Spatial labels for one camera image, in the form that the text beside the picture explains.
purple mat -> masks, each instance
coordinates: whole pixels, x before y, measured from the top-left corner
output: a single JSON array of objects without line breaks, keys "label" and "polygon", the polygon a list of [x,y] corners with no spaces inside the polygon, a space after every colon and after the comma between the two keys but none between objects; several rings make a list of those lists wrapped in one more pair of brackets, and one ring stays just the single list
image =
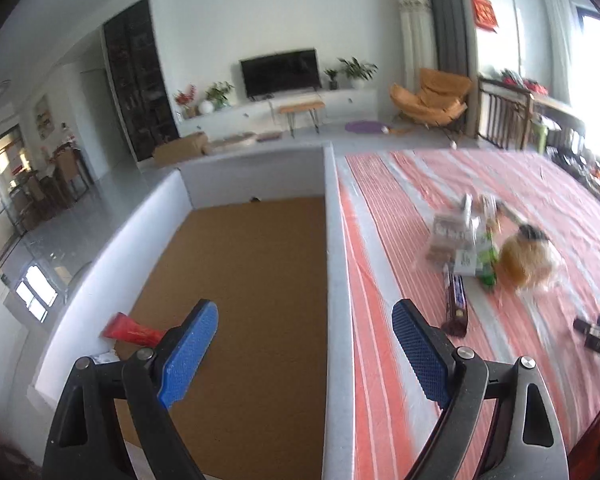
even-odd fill
[{"label": "purple mat", "polygon": [[378,121],[354,121],[352,123],[347,123],[344,129],[354,134],[381,134],[382,128],[389,127],[388,124],[380,123]]}]

blue gripper pad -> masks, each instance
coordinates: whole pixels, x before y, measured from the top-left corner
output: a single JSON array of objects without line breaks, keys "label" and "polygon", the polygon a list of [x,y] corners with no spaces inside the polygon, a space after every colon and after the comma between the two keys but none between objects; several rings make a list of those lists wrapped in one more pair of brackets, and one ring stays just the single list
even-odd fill
[{"label": "blue gripper pad", "polygon": [[[422,391],[429,400],[438,403],[444,410],[451,402],[448,383],[453,370],[450,352],[453,345],[433,333],[432,327],[419,313],[417,307],[410,300],[401,300],[394,305],[392,324],[395,336],[416,374]],[[448,359],[440,355],[440,351],[447,352]]]},{"label": "blue gripper pad", "polygon": [[209,301],[185,328],[180,341],[164,363],[158,399],[167,409],[184,398],[217,329],[218,308]]}]

flat screen tv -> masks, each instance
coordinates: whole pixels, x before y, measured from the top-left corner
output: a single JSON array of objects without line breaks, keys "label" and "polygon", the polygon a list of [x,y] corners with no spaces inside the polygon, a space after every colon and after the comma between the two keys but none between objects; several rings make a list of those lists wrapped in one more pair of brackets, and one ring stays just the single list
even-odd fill
[{"label": "flat screen tv", "polygon": [[283,90],[321,88],[315,50],[298,50],[273,56],[245,59],[242,76],[247,97],[254,98]]}]

gray curtain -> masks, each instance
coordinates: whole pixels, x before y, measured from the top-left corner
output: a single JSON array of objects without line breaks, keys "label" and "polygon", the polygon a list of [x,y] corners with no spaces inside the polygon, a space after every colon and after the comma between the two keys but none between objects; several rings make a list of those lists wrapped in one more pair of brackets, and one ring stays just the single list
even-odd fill
[{"label": "gray curtain", "polygon": [[[474,78],[470,71],[469,40],[467,31],[473,23],[467,23],[469,15],[465,9],[466,0],[431,0],[436,44],[438,46],[438,69]],[[466,114],[451,123],[451,130],[464,130]]]}]

red wall hanging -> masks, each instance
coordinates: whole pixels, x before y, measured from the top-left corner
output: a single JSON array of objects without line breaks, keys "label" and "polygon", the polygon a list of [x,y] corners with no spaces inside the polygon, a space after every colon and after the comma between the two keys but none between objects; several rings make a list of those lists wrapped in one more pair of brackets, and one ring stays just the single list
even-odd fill
[{"label": "red wall hanging", "polygon": [[475,26],[495,32],[498,27],[496,13],[493,11],[493,5],[489,0],[472,0],[474,4]]}]

